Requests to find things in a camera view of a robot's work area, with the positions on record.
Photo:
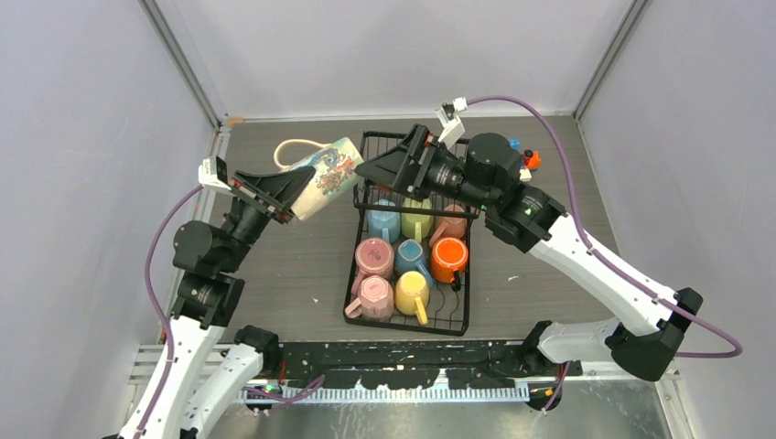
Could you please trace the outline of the pink faceted mug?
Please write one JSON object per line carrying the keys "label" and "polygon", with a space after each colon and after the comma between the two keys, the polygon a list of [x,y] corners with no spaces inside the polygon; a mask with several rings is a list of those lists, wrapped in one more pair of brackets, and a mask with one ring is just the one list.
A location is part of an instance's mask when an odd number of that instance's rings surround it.
{"label": "pink faceted mug", "polygon": [[379,275],[373,275],[361,282],[356,298],[345,307],[344,314],[349,318],[384,322],[393,315],[393,299],[390,282]]}

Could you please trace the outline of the yellow mug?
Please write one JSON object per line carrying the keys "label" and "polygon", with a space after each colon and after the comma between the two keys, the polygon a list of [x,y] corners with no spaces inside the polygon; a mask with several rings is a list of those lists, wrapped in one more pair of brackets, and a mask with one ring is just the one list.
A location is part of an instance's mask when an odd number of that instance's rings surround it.
{"label": "yellow mug", "polygon": [[415,316],[420,326],[428,324],[429,298],[428,282],[420,272],[409,271],[398,278],[394,288],[394,306],[406,316]]}

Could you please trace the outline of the cream floral tall mug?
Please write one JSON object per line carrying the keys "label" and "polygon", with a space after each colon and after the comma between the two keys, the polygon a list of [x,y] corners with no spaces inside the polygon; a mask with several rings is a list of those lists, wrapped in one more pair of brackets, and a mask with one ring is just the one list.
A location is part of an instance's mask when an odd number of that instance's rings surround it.
{"label": "cream floral tall mug", "polygon": [[[318,150],[293,165],[285,165],[280,161],[280,155],[291,145],[311,145]],[[363,163],[363,157],[349,137],[340,138],[330,144],[308,139],[287,139],[275,148],[273,159],[283,172],[305,166],[315,169],[315,175],[291,207],[294,216],[300,221],[309,220],[363,181],[356,173],[356,167]]]}

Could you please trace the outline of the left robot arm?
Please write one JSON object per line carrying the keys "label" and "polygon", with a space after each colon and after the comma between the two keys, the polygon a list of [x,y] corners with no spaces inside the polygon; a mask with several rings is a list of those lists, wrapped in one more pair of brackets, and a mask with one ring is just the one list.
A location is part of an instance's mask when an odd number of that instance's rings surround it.
{"label": "left robot arm", "polygon": [[206,362],[239,304],[244,281],[233,277],[271,221],[288,223],[292,205],[315,170],[227,175],[218,157],[198,169],[198,188],[232,196],[219,228],[200,220],[180,226],[173,264],[183,272],[169,315],[162,315],[166,345],[145,392],[119,438],[207,438],[249,380],[273,377],[281,364],[278,336],[247,326],[205,382]]}

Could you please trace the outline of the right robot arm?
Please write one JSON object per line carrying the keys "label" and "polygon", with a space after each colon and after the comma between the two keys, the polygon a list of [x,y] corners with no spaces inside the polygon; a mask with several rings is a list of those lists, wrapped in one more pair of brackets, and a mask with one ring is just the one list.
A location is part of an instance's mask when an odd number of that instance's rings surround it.
{"label": "right robot arm", "polygon": [[636,378],[659,380],[702,296],[656,283],[579,230],[559,201],[521,181],[522,164],[500,134],[474,136],[459,156],[417,124],[397,146],[356,171],[405,197],[422,200],[437,193],[480,209],[496,238],[552,265],[612,313],[586,324],[537,323],[517,350],[530,373],[545,375],[568,361],[612,360]]}

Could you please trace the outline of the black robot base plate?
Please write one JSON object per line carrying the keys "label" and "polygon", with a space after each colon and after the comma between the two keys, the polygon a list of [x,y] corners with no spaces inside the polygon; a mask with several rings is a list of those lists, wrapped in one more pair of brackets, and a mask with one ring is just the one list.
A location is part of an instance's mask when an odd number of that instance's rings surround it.
{"label": "black robot base plate", "polygon": [[323,376],[326,389],[428,389],[446,376],[454,390],[505,389],[512,379],[556,380],[561,370],[550,363],[528,363],[521,343],[506,340],[286,342],[278,358],[259,372],[261,379],[281,378],[305,386]]}

